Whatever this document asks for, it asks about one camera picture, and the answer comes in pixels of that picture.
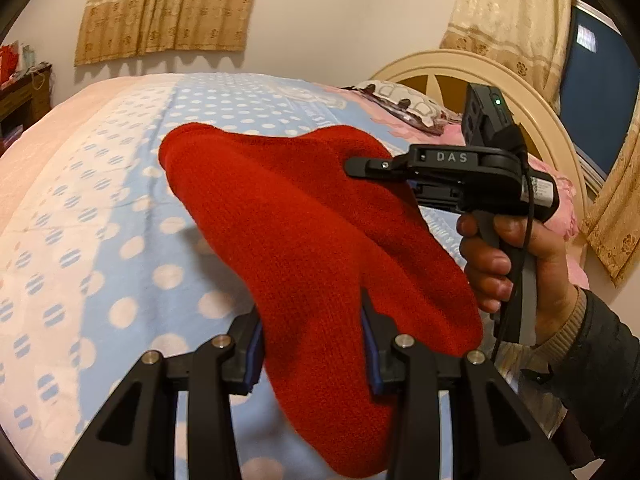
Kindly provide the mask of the dark jacket forearm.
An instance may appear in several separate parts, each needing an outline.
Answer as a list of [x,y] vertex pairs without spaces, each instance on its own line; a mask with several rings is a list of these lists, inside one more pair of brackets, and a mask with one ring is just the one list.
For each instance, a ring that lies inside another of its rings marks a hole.
[[546,374],[525,376],[574,414],[605,471],[620,478],[639,457],[639,339],[589,290],[564,326],[534,350]]

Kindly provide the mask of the person's right hand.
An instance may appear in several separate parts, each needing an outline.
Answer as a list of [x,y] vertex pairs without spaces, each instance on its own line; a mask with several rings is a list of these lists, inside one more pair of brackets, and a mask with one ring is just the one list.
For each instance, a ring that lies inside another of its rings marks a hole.
[[[462,236],[460,252],[466,260],[464,272],[473,289],[480,310],[496,313],[509,299],[513,284],[508,279],[511,261],[498,248],[480,238],[476,220],[464,214],[457,230]],[[568,280],[565,242],[541,223],[533,225],[528,251],[536,259],[538,344],[544,344],[562,330],[572,316],[578,290]]]

